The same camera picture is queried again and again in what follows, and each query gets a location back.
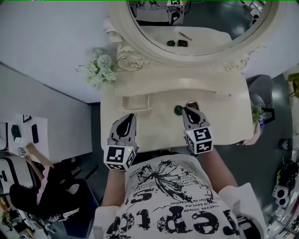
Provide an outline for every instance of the ornate white mirror frame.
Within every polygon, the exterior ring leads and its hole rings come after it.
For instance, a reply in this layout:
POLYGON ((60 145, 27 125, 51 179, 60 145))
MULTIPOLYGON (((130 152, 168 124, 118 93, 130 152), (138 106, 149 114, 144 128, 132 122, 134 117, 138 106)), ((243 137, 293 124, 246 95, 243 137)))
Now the ornate white mirror frame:
POLYGON ((186 56, 168 52, 167 47, 158 42, 152 43, 136 25, 131 16, 127 1, 106 2, 110 18, 104 23, 110 40, 119 43, 118 64, 128 71, 140 70, 149 62, 166 65, 195 67, 206 64, 222 63, 228 71, 237 71, 247 65, 252 51, 277 29, 285 14, 286 1, 268 1, 258 22, 233 41, 212 49, 211 54, 186 56))

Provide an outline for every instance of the gray chair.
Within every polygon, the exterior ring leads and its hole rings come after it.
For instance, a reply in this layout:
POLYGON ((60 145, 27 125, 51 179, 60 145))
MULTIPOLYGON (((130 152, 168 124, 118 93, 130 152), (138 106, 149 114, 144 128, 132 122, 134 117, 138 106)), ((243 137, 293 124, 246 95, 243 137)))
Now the gray chair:
POLYGON ((260 105, 266 112, 265 125, 275 119, 272 99, 273 80, 270 76, 260 75, 247 80, 251 106, 260 105))

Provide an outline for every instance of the black hair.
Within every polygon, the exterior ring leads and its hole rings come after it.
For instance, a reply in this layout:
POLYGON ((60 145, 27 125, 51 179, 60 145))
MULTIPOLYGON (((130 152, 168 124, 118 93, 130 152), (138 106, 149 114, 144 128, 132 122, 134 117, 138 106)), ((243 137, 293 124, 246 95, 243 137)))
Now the black hair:
POLYGON ((10 200, 14 207, 31 214, 37 214, 37 198, 38 189, 26 188, 19 184, 13 184, 10 187, 10 200))

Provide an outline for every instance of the white sleeve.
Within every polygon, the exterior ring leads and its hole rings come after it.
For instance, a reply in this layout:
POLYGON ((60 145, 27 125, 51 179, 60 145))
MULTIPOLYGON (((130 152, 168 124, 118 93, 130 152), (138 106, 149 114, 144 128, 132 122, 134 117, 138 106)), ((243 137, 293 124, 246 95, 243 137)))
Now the white sleeve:
POLYGON ((237 218, 250 219, 258 228, 261 238, 265 238, 267 225, 250 183, 238 188, 227 186, 218 195, 237 218))
POLYGON ((118 206, 98 207, 94 214, 93 228, 88 239, 102 239, 108 227, 114 222, 118 206))

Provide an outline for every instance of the picture frame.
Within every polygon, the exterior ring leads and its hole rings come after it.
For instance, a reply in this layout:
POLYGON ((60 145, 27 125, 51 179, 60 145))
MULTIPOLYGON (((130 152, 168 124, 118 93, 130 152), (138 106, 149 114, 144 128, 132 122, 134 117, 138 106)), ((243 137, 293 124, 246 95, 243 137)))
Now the picture frame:
POLYGON ((29 115, 23 115, 23 123, 25 123, 25 122, 27 122, 27 121, 29 121, 29 120, 31 120, 32 119, 32 117, 31 116, 29 116, 29 115))

